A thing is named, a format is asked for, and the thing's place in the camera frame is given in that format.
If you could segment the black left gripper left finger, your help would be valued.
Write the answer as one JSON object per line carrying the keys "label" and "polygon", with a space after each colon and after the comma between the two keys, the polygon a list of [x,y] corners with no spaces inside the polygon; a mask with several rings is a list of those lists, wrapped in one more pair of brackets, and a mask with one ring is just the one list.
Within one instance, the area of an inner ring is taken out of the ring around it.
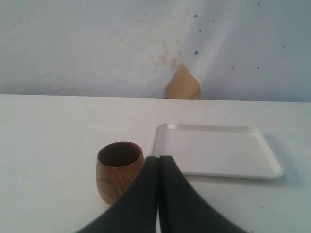
{"label": "black left gripper left finger", "polygon": [[159,158],[149,156],[124,195],[80,233],[155,233]]}

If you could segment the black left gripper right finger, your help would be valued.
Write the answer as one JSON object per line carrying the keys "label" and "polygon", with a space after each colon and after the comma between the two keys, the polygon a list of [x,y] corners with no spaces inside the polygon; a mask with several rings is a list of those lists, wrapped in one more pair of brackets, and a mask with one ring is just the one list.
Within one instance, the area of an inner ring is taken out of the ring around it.
{"label": "black left gripper right finger", "polygon": [[174,159],[159,159],[158,207],[162,233],[243,233],[213,209],[185,179]]}

